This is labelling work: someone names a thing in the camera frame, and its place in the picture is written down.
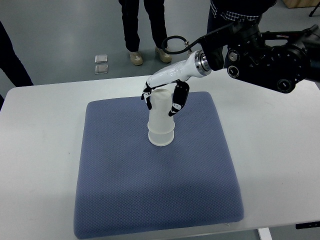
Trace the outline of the white robotic hand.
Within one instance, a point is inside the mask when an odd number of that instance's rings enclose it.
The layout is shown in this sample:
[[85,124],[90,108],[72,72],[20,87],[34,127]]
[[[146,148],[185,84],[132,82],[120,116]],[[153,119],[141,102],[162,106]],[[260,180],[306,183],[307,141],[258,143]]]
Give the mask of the white robotic hand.
[[169,117],[178,113],[186,104],[190,86],[186,82],[191,77],[202,78],[211,73],[211,68],[202,50],[193,52],[186,60],[171,64],[151,75],[144,85],[141,100],[144,100],[148,110],[152,109],[151,94],[153,88],[168,85],[176,81],[173,91]]

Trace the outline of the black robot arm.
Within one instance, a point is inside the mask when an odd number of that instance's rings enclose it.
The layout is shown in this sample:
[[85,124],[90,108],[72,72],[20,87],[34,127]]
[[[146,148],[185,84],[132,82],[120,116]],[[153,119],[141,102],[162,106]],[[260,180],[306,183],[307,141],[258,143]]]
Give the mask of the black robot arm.
[[141,98],[148,109],[153,106],[152,92],[174,83],[168,115],[175,115],[186,104],[188,79],[221,69],[233,79],[283,94],[291,93],[302,80],[320,80],[318,25],[301,31],[260,32],[256,22],[236,21],[201,36],[196,43],[201,50],[146,80]]

